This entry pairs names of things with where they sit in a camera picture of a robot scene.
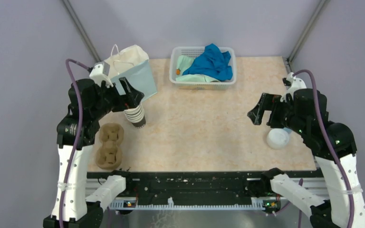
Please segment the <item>stack of paper cups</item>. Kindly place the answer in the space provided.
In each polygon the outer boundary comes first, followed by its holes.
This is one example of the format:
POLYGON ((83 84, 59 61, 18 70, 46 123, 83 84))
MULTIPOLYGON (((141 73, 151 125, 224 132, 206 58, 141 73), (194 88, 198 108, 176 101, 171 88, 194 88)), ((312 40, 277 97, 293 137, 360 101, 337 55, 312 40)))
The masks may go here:
POLYGON ((135 128, 142 128, 146 125, 145 112, 142 104, 139 104, 136 108, 124 110, 124 115, 135 128))

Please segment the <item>stack of white lids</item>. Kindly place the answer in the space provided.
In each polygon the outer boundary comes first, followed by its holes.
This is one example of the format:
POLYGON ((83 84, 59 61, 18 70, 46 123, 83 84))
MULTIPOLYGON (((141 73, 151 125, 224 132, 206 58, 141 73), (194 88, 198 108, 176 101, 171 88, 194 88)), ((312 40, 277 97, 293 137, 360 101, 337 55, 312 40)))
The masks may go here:
POLYGON ((267 134, 266 142, 268 146, 275 150, 283 149, 288 145, 290 141, 290 135, 284 129, 271 129, 267 134))

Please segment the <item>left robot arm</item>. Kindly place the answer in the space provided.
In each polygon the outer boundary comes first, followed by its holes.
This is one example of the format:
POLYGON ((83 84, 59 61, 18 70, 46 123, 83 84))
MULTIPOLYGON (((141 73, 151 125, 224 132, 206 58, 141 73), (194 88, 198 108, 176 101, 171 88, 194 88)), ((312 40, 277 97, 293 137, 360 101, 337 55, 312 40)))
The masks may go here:
POLYGON ((98 228, 116 196, 133 192, 130 180, 110 175, 94 193, 86 195, 88 163, 100 128, 99 120, 109 112, 136 108, 144 98, 125 77, 119 82, 125 91, 123 95, 114 83, 96 84, 87 78, 72 82, 67 114, 57 125, 58 191, 54 208, 43 220, 43 227, 98 228))

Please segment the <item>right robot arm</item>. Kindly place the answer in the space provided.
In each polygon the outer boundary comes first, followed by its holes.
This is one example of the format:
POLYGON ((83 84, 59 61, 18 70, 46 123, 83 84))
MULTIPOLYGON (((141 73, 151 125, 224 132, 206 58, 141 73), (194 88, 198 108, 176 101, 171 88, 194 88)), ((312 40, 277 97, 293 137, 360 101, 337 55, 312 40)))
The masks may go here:
POLYGON ((365 228, 354 135, 345 124, 329 120, 327 97, 310 88, 285 96, 263 93, 247 116, 260 125, 266 111, 270 111, 269 127, 288 128, 301 136, 322 171, 329 198, 311 193, 278 168, 263 173, 260 191, 287 198, 315 228, 365 228))

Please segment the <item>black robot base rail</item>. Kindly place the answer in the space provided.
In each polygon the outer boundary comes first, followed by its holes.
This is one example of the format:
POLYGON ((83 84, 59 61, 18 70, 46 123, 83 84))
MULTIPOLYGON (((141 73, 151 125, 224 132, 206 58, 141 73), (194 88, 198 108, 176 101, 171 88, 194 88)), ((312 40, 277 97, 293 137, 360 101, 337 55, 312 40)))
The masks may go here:
POLYGON ((110 209, 132 210, 279 210, 284 197, 267 191, 260 171, 89 172, 87 195, 111 174, 126 178, 126 189, 110 209))

